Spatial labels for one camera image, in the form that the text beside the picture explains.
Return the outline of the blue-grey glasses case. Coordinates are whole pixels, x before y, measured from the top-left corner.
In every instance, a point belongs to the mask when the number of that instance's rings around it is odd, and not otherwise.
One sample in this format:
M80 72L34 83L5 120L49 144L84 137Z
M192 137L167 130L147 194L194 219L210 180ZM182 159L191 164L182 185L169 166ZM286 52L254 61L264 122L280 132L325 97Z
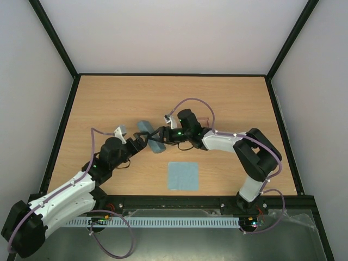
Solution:
M147 132L148 134L154 133L154 128L149 121L141 120L137 123L137 127L140 132ZM153 153L160 154L166 150L164 144L156 141L158 134L154 134L148 137L148 145Z

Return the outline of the light blue cleaning cloth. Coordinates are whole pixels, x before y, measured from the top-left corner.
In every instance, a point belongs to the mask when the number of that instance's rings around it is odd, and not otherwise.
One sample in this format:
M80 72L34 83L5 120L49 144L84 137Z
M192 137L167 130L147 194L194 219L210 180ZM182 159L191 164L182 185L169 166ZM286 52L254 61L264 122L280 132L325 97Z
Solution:
M198 191L198 163L171 161L167 167L167 188L172 191Z

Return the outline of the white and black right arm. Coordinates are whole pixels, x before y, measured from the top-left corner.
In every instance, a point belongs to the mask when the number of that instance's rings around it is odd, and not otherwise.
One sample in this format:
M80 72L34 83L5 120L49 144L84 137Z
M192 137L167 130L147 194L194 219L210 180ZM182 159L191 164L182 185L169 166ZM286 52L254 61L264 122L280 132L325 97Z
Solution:
M282 171L282 156L277 148L257 128L243 133L227 133L204 127L190 109L178 113L178 118L166 115L166 126L153 129L147 122L139 122L141 132L148 134L148 143L154 153L165 151L166 145L183 142L204 151L224 151L237 155L247 177L237 193L236 205L243 213L256 207L256 199L266 183Z

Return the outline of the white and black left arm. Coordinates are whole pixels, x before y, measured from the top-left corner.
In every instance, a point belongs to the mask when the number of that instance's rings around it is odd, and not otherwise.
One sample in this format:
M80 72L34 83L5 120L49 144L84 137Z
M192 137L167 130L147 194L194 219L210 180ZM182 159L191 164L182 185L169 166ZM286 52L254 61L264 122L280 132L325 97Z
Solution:
M111 178L121 164L143 150L147 143L146 133L136 133L134 138L128 139L114 134L99 152L91 152L90 161L69 181L28 203L16 202L1 230L1 236L8 243L8 252L27 258L58 228L95 210L98 202L106 196L101 184Z

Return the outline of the pink transparent sunglasses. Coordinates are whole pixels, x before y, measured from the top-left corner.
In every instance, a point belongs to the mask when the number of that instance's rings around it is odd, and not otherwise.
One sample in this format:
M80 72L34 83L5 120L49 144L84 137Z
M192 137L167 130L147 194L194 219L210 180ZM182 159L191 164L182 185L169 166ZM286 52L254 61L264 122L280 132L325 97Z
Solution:
M210 120L208 117L198 117L198 122L201 124L202 127L210 127Z

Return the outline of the black left corner frame post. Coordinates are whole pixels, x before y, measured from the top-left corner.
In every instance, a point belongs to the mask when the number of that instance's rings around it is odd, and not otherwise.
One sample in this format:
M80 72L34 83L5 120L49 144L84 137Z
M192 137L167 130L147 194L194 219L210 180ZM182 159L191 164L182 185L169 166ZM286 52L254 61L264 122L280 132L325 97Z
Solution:
M41 2L39 0L29 0L28 1L33 8L36 16L40 20L42 26L44 27L47 35L49 36L52 44L54 45L55 49L57 50L58 54L60 55L63 63L65 64L67 70L69 71L72 78L77 78L79 73L77 72L76 68L74 67L72 60L70 59L62 41L60 40L56 30L54 29L54 26L51 23L51 20L49 19L45 9L43 8Z

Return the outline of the black corner frame post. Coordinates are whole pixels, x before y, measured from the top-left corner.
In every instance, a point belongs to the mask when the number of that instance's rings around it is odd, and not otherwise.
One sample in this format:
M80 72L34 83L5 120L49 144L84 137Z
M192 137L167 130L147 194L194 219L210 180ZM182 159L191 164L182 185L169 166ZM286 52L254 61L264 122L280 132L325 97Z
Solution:
M33 8L36 16L40 20L42 26L44 27L47 35L49 36L52 44L54 45L55 49L57 50L58 54L60 55L63 63L65 64L67 70L69 71L72 78L77 78L79 73L77 72L76 68L74 67L72 60L70 59L62 41L60 40L56 30L54 29L54 26L51 23L51 20L49 19L45 9L43 8L41 2L39 0L29 0L28 1Z
M275 74L277 73L278 69L282 65L282 62L286 58L287 54L289 53L290 49L292 48L297 37L299 36L300 32L302 31L303 27L307 23L308 19L310 18L312 12L314 11L318 3L319 3L319 0L307 1L298 19L296 20L293 28L291 29L286 41L284 42L280 52L278 53L275 61L273 62L272 66L270 67L266 75L267 82L270 82L275 76Z

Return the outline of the black front mounting rail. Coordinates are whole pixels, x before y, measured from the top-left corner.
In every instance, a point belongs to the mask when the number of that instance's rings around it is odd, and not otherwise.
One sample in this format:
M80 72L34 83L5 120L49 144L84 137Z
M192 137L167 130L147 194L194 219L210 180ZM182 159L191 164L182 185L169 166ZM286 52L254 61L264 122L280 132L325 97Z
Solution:
M17 202L12 210L23 218L35 206L38 210L34 216L43 219L46 215L62 215L65 218L75 218L92 210L98 213L110 210L118 214L125 214L128 210L138 209L164 209L164 210L219 210L222 215L236 217L255 216L260 213L267 214L272 209L310 209L316 210L313 196L258 196L253 202L248 203L240 196L111 196L100 188L81 195L61 194L49 202L44 203L44 198L34 195L37 202Z

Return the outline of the black right corner frame post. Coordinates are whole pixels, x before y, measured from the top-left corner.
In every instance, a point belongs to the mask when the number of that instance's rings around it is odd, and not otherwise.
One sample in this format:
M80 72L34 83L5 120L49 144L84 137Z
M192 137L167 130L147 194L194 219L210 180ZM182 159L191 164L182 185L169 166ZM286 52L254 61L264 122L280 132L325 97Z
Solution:
M296 20L293 28L291 29L286 41L284 42L280 52L278 53L275 61L273 62L272 66L270 67L266 75L267 82L270 82L275 76L275 74L277 73L278 69L282 65L282 62L286 58L287 54L289 53L290 49L292 48L297 37L299 36L300 32L302 31L303 27L307 23L308 19L310 18L312 12L314 11L318 3L319 3L319 0L307 1L298 19Z

